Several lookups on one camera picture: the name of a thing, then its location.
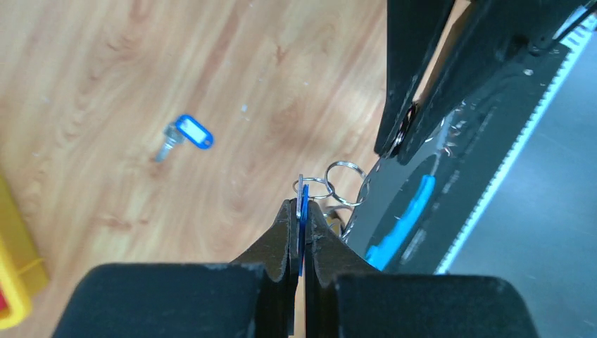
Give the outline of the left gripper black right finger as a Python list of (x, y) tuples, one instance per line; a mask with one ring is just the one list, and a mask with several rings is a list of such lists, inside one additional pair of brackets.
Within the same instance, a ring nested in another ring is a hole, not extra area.
[(331, 231), (308, 204), (307, 337), (537, 337), (509, 282), (481, 275), (386, 274)]

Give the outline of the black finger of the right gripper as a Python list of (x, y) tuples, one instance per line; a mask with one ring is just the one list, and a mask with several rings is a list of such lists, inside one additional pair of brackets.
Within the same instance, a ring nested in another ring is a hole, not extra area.
[(374, 152), (393, 156), (406, 135), (407, 114), (453, 1), (387, 1), (387, 93)]
[(592, 1), (472, 1), (451, 27), (439, 55), (439, 69), (407, 115), (397, 161), (411, 161), (435, 127), (456, 106), (480, 90), (501, 92), (514, 69), (537, 63), (578, 25), (572, 14), (594, 11)]

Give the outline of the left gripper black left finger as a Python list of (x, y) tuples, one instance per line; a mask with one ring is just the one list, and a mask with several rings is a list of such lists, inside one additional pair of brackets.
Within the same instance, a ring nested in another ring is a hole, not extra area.
[(229, 263), (107, 263), (78, 283), (55, 337), (288, 337), (298, 283), (295, 199)]

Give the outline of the metal key plate blue handle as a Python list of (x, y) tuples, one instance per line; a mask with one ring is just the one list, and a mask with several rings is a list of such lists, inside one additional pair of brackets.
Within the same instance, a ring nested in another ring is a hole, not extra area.
[[(441, 158), (449, 150), (447, 137), (448, 131), (452, 128), (452, 119), (461, 111), (462, 108), (459, 106), (441, 120), (432, 136), (425, 140), (423, 150), (417, 152), (421, 161), (414, 165), (395, 165), (395, 169), (405, 174), (406, 178), (401, 181), (399, 190), (394, 196), (400, 197), (405, 184), (409, 181), (415, 183), (416, 190), (407, 196), (405, 207), (394, 208), (388, 206), (380, 221), (374, 224), (375, 228), (382, 223), (388, 223), (390, 226), (389, 231), (379, 242), (367, 246), (365, 253), (362, 255), (367, 263), (379, 271), (389, 267), (391, 260), (407, 242), (408, 236), (415, 229), (416, 223), (430, 203), (434, 190), (438, 186), (438, 170)], [(328, 166), (323, 177), (299, 175), (292, 187), (299, 200), (325, 200), (331, 198), (337, 201), (337, 205), (324, 208), (323, 215), (327, 220), (327, 226), (333, 233), (338, 235), (342, 242), (348, 243), (358, 220), (356, 208), (379, 206), (381, 204), (374, 201), (371, 189), (373, 176), (380, 173), (383, 161), (382, 158), (379, 159), (369, 173), (365, 173), (362, 168), (350, 161), (336, 161)], [(360, 178), (363, 179), (356, 201), (351, 202), (337, 194), (336, 187), (328, 179), (329, 171), (335, 167), (349, 168), (358, 173)]]

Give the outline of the key with blue tag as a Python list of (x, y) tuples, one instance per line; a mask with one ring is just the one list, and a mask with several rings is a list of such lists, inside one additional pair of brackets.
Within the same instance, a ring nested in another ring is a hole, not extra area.
[(298, 177), (296, 218), (298, 222), (297, 229), (297, 256), (298, 256), (298, 275), (303, 274), (303, 262), (306, 246), (306, 224), (308, 220), (308, 193), (309, 186), (305, 182), (302, 174)]

